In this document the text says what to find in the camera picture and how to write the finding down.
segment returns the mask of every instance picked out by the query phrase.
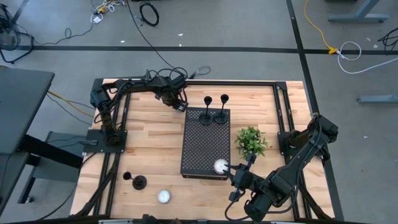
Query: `floor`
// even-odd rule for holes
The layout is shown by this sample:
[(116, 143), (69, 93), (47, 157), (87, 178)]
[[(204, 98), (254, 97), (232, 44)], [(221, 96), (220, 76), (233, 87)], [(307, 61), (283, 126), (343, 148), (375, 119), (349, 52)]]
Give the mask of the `floor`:
[[(12, 15), (26, 0), (0, 0), (9, 6)], [(218, 1), (153, 1), (160, 14), (157, 27), (140, 26), (154, 46), (169, 47), (269, 47), (297, 49), (285, 1), (218, 0)], [(325, 49), (318, 31), (308, 24), (303, 14), (305, 0), (294, 0), (294, 11), (304, 49)], [(396, 28), (398, 2), (385, 0), (373, 10), (388, 13), (383, 24), (329, 23), (329, 14), (354, 12), (363, 1), (315, 1), (308, 4), (308, 16), (325, 33), (328, 43), (340, 47), (354, 41), (365, 50), (382, 50), (377, 39)], [(138, 13), (139, 3), (131, 3)], [(90, 28), (89, 0), (27, 1), (17, 23), (25, 27), (41, 43), (63, 38), (70, 27), (73, 34)], [(124, 7), (108, 13), (93, 30), (83, 37), (64, 40), (57, 46), (145, 46), (147, 43), (131, 21)], [(22, 51), (6, 52), (15, 57)], [(303, 80), (298, 54), (267, 52), (182, 52), (160, 54), (172, 65), (195, 71), (209, 65), (208, 79), (240, 80)], [(398, 185), (397, 105), (359, 105), (359, 95), (396, 93), (397, 62), (359, 74), (348, 75), (340, 70), (336, 55), (306, 54), (313, 87), (321, 114), (337, 124), (337, 142), (330, 144), (331, 160), (345, 220), (365, 223), (387, 223), (398, 219), (394, 194)], [(343, 62), (346, 70), (357, 71), (394, 56), (363, 55), (356, 62)], [(167, 67), (151, 51), (131, 50), (36, 50), (10, 67), (55, 73), (51, 90), (62, 96), (88, 103), (95, 78), (143, 75), (146, 69)], [(84, 116), (77, 116), (90, 122)], [(79, 123), (46, 98), (37, 113), (29, 134), (45, 139), (49, 131), (85, 134), (88, 125)], [(20, 192), (27, 178), (25, 169), (15, 192)], [(0, 222), (34, 220), (52, 211), (73, 189), (73, 183), (38, 181), (32, 190), (36, 201), (27, 205), (14, 203), (15, 193)], [(72, 201), (51, 217), (65, 217)]]

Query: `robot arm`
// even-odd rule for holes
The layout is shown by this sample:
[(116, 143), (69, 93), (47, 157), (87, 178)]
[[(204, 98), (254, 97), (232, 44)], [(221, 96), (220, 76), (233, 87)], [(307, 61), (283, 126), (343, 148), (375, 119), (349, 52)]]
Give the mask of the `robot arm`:
[[(119, 133), (113, 123), (111, 111), (117, 105), (122, 97), (128, 93), (138, 93), (151, 91), (155, 93), (155, 98), (162, 100), (167, 106), (184, 112), (188, 106), (187, 99), (183, 100), (181, 92), (187, 87), (185, 77), (178, 76), (173, 80), (170, 77), (155, 76), (145, 77), (141, 80), (116, 80), (114, 83), (106, 83), (101, 87), (94, 89), (90, 95), (90, 103), (98, 109), (101, 116), (101, 130), (109, 145), (117, 145), (119, 142)], [(108, 90), (116, 88), (117, 92), (114, 98), (110, 98)]]
[(338, 127), (333, 123), (316, 115), (306, 130), (291, 132), (285, 141), (288, 147), (296, 147), (297, 152), (286, 166), (272, 171), (265, 179), (249, 171), (251, 164), (256, 160), (254, 154), (249, 155), (245, 165), (230, 166), (236, 169), (235, 176), (229, 175), (236, 189), (229, 196), (229, 200), (238, 201), (244, 194), (241, 191), (245, 192), (249, 189), (252, 191), (251, 199), (244, 205), (244, 211), (248, 217), (255, 222), (260, 222), (267, 213), (281, 213), (269, 212), (271, 205), (280, 207), (292, 195), (297, 196), (301, 171), (319, 151), (324, 160), (329, 158), (325, 146), (329, 142), (336, 141), (337, 130)]

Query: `black pegboard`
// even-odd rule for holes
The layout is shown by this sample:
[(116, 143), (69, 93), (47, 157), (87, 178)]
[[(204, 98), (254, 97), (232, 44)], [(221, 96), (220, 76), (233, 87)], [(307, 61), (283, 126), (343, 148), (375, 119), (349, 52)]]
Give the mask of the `black pegboard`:
[[(215, 115), (220, 109), (209, 108)], [(231, 162), (230, 110), (224, 109), (228, 121), (225, 124), (212, 122), (202, 125), (199, 115), (206, 108), (187, 108), (185, 115), (184, 139), (182, 146), (181, 174), (187, 178), (226, 180), (225, 175), (217, 174), (213, 164), (217, 159)]]

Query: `potted plant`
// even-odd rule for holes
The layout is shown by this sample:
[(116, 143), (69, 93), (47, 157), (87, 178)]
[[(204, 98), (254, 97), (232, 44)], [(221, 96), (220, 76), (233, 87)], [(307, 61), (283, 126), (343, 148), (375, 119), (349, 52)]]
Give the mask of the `potted plant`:
[(265, 138), (261, 137), (261, 134), (265, 133), (250, 126), (238, 132), (239, 135), (237, 135), (238, 138), (235, 140), (235, 143), (239, 143), (237, 148), (243, 159), (246, 159), (250, 153), (264, 156), (264, 150), (268, 146), (268, 142), (266, 142)]

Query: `black peg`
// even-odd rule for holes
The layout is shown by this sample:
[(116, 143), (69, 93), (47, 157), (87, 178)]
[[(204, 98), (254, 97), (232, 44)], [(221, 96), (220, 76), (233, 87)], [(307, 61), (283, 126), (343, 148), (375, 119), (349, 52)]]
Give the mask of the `black peg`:
[(223, 103), (223, 107), (221, 108), (221, 112), (217, 113), (214, 116), (214, 121), (216, 121), (216, 123), (218, 123), (218, 124), (224, 124), (228, 120), (227, 116), (225, 116), (225, 114), (223, 113), (224, 112), (224, 104), (226, 102), (228, 102), (228, 100), (229, 100), (229, 96), (227, 94), (222, 94), (221, 102)]
[(210, 96), (206, 96), (205, 99), (205, 104), (206, 104), (206, 113), (202, 113), (199, 115), (199, 121), (203, 125), (209, 125), (211, 122), (213, 122), (213, 115), (211, 115), (208, 110), (209, 110), (209, 105), (213, 101)]
[(132, 178), (130, 172), (125, 172), (123, 174), (124, 180), (132, 180), (132, 187), (136, 190), (142, 190), (147, 185), (147, 179), (143, 175), (138, 175), (136, 178)]

